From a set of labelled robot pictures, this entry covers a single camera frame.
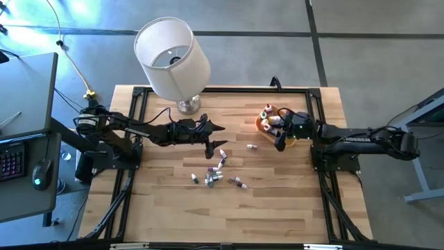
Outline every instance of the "concrete floor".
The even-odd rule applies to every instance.
[[[57,35],[41,28],[56,27],[46,1],[10,0],[0,24],[0,48],[21,56],[58,51]],[[439,0],[311,0],[318,32],[324,33],[444,33]],[[310,32],[303,0],[53,0],[65,28],[138,30],[162,16],[179,17],[195,31]],[[212,85],[268,85],[277,75],[286,86],[320,86],[310,37],[197,37],[212,66]],[[133,53],[133,35],[63,35],[100,102],[108,105],[116,84],[147,84]],[[349,127],[381,126],[444,84],[444,40],[320,39],[329,86],[339,87]],[[60,53],[56,87],[81,105],[85,88]],[[76,113],[55,96],[53,117],[73,127]],[[436,131],[421,131],[424,136]],[[421,142],[425,151],[442,137]],[[428,181],[444,188],[442,162],[436,154],[421,158]],[[443,248],[444,198],[407,205],[403,196],[420,191],[410,162],[386,156],[360,156],[364,196],[376,240],[384,243]],[[66,240],[86,193],[58,199],[54,213],[66,224],[42,232],[36,217],[0,224],[0,246]],[[11,228],[20,226],[29,241]]]

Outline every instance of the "white lampshade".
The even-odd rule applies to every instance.
[[[134,50],[154,92],[163,99],[190,100],[210,80],[210,63],[193,31],[180,19],[162,17],[145,25]]]

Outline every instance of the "metal stand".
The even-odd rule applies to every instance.
[[[53,213],[52,212],[47,212],[45,214],[43,214],[43,227],[47,227],[47,226],[55,226],[58,225],[58,218],[55,220],[52,220],[53,218]]]
[[[409,128],[407,127],[410,123],[415,122],[421,117],[433,113],[437,109],[442,109],[441,107],[444,104],[444,95],[435,99],[433,102],[423,106],[420,110],[415,111],[413,114],[405,117],[400,122],[397,122],[393,126],[400,127],[403,131],[408,132]],[[410,194],[404,196],[404,200],[409,203],[412,201],[422,201],[426,199],[433,199],[437,197],[444,197],[444,188],[430,190],[429,185],[427,184],[427,180],[425,179],[424,172],[422,171],[422,165],[419,161],[419,158],[412,160],[413,166],[415,167],[416,175],[418,176],[419,183],[422,188],[422,192],[417,192],[414,194]]]

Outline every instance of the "wooden tabletop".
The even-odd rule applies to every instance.
[[[128,115],[133,87],[116,86],[111,111]],[[321,94],[327,123],[346,127],[338,88],[322,87]],[[217,181],[212,189],[205,186],[207,167],[216,167],[221,159],[217,151],[213,159],[206,160],[203,145],[158,147],[145,139],[125,241],[327,242],[321,190],[309,155],[311,141],[298,140],[295,146],[278,152],[255,130],[255,118],[265,103],[306,111],[304,96],[202,93],[201,100],[201,109],[191,118],[207,113],[215,124],[226,128],[213,132],[210,139],[228,140],[221,146],[228,155],[223,175],[238,176],[248,189],[238,188],[226,178]],[[145,121],[168,106],[172,107],[174,120],[185,117],[178,113],[174,102],[152,93]],[[167,122],[165,114],[154,124]],[[247,149],[247,144],[259,148]],[[191,180],[191,173],[200,179],[198,185]],[[337,175],[345,211],[362,233],[372,238],[359,181],[347,172]],[[116,171],[106,170],[93,180],[79,237],[88,234],[108,209],[115,176]],[[339,235],[336,214],[332,216]]]

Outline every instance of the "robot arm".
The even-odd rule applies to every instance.
[[[206,114],[203,114],[198,121],[181,119],[177,122],[171,120],[168,124],[151,125],[152,121],[142,123],[129,119],[119,112],[110,112],[103,106],[97,106],[82,110],[74,121],[77,121],[76,130],[79,134],[99,137],[113,148],[114,157],[131,157],[134,153],[132,142],[128,138],[116,135],[113,132],[115,130],[140,135],[161,147],[171,144],[205,144],[207,159],[214,155],[215,148],[227,142],[226,140],[210,142],[209,136],[213,131],[222,131],[225,128],[213,124]]]
[[[418,140],[399,128],[338,128],[313,122],[304,112],[287,110],[282,117],[282,134],[275,140],[278,151],[285,149],[285,138],[317,137],[324,144],[323,153],[334,158],[344,154],[386,154],[399,160],[413,160],[420,155]]]

